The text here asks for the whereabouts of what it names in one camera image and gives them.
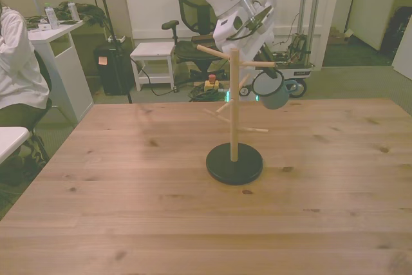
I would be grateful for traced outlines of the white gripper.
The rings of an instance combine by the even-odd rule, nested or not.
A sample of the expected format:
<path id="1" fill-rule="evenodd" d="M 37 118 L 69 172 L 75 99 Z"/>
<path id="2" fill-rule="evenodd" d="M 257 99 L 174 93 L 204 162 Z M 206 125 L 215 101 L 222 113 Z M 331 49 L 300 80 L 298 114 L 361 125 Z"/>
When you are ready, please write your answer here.
<path id="1" fill-rule="evenodd" d="M 216 46 L 223 53 L 239 50 L 240 59 L 251 61 L 258 53 L 258 61 L 275 62 L 265 43 L 274 27 L 274 8 L 261 7 L 255 13 L 237 6 L 220 15 L 213 33 Z M 261 67 L 271 78 L 277 78 L 276 67 Z"/>

